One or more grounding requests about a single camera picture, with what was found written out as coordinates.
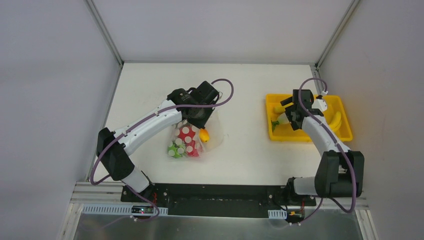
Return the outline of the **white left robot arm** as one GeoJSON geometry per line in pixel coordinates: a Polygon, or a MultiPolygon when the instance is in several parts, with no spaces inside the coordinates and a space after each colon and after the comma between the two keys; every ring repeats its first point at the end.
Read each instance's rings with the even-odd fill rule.
{"type": "Polygon", "coordinates": [[[98,133],[96,154],[108,175],[133,189],[134,197],[140,202],[149,201],[153,183],[130,156],[150,138],[173,127],[173,135],[167,141],[168,156],[199,157],[204,150],[201,131],[205,130],[220,96],[207,81],[188,90],[178,88],[141,119],[114,131],[102,129],[98,133]]]}

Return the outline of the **clear zip top bag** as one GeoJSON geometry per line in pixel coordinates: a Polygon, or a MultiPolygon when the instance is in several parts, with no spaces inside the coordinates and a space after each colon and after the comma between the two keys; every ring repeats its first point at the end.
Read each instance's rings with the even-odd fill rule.
{"type": "Polygon", "coordinates": [[[224,130],[218,112],[212,113],[204,128],[187,120],[171,126],[167,156],[174,159],[199,158],[219,147],[224,141],[224,130]]]}

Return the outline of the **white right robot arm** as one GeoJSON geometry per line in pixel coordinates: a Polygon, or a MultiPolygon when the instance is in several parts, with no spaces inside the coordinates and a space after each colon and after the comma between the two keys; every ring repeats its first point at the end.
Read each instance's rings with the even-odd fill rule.
{"type": "Polygon", "coordinates": [[[315,176],[292,177],[284,190],[284,200],[296,205],[304,195],[321,198],[360,197],[363,189],[365,157],[347,147],[331,130],[323,111],[313,106],[318,102],[308,89],[295,89],[281,101],[293,131],[305,132],[318,150],[321,160],[315,176]]]}

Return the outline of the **yellow fake banana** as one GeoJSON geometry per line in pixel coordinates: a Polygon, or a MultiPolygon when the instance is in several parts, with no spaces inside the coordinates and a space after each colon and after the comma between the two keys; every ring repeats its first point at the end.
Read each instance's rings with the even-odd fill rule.
{"type": "Polygon", "coordinates": [[[337,132],[341,128],[341,125],[342,125],[342,113],[340,111],[337,111],[334,114],[328,126],[333,132],[337,132]]]}

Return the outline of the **yellow fake corn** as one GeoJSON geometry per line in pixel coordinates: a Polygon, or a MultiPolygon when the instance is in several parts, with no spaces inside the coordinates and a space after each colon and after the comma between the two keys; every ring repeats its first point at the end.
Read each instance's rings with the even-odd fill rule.
{"type": "Polygon", "coordinates": [[[286,111],[286,107],[285,106],[281,106],[281,105],[276,105],[273,107],[273,112],[275,114],[283,114],[286,111]]]}

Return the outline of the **white fake radish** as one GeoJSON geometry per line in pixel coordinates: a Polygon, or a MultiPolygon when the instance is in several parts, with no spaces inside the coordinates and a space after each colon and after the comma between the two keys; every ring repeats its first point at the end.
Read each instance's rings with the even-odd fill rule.
{"type": "Polygon", "coordinates": [[[289,124],[289,120],[285,113],[280,114],[276,120],[271,121],[271,130],[274,132],[276,127],[279,125],[286,125],[289,124]]]}

